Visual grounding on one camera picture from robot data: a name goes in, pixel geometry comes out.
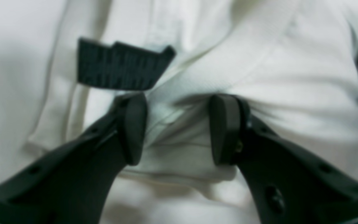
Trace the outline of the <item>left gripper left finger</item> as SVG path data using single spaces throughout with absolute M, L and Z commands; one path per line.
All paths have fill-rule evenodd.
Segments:
M 122 95 L 77 139 L 0 184 L 0 224 L 98 224 L 116 176 L 141 159 L 144 93 Z

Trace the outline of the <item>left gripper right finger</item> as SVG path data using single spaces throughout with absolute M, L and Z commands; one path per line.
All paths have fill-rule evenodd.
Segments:
M 240 170 L 262 224 L 358 224 L 358 181 L 278 136 L 246 99 L 212 95 L 209 123 L 215 165 Z

